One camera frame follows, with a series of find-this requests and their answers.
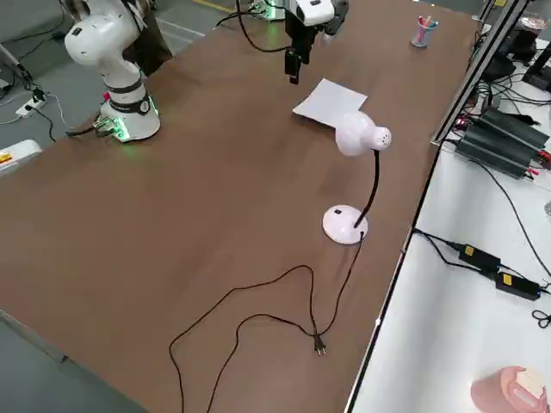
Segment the lamp base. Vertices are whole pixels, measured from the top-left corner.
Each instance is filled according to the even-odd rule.
[[[327,237],[342,245],[354,245],[368,234],[368,221],[364,218],[357,228],[354,224],[362,212],[353,206],[337,205],[324,215],[323,226]]]

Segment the power strip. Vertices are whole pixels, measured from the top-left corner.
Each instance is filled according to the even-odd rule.
[[[15,111],[15,114],[18,118],[24,118],[27,119],[32,114],[34,114],[36,111],[35,109],[40,109],[46,104],[46,100],[42,101],[41,99],[37,99],[35,97],[30,98],[27,103],[25,103],[23,106],[18,108]]]

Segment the lamp head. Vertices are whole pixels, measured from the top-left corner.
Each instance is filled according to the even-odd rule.
[[[393,139],[388,129],[377,127],[360,111],[343,116],[337,124],[335,137],[338,149],[347,157],[356,157],[369,150],[383,151]]]

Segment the black power adapter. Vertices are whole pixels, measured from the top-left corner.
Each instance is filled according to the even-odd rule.
[[[505,272],[496,277],[496,288],[530,301],[536,301],[542,294],[539,284]]]
[[[473,245],[461,244],[459,250],[459,259],[476,268],[480,268],[483,272],[496,274],[501,266],[501,259],[488,254],[483,250],[479,250]]]

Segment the gray floor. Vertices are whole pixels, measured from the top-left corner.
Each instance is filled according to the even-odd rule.
[[[225,15],[192,0],[158,2],[159,26],[174,52],[208,33]],[[482,0],[429,0],[429,3],[474,15]],[[4,43],[16,36],[52,27],[59,21],[59,6],[55,0],[2,0],[0,19],[0,41]],[[37,39],[30,39],[5,46],[21,56],[36,44]],[[78,125],[97,110],[103,93],[99,75],[93,68],[72,63],[62,44],[46,43],[24,63],[35,74],[36,83],[59,98],[70,126]],[[9,76],[1,72],[0,78],[9,79]],[[14,119],[15,110],[24,102],[22,97],[0,106],[0,122]],[[63,136],[66,127],[54,100],[43,112],[53,120],[53,136]],[[46,121],[34,115],[11,125],[0,125],[0,148],[24,139],[34,139],[42,147],[49,146]],[[125,413],[141,409],[72,361],[59,364],[0,321],[0,411]]]
[[[144,410],[71,360],[49,358],[0,321],[0,411],[140,413]]]

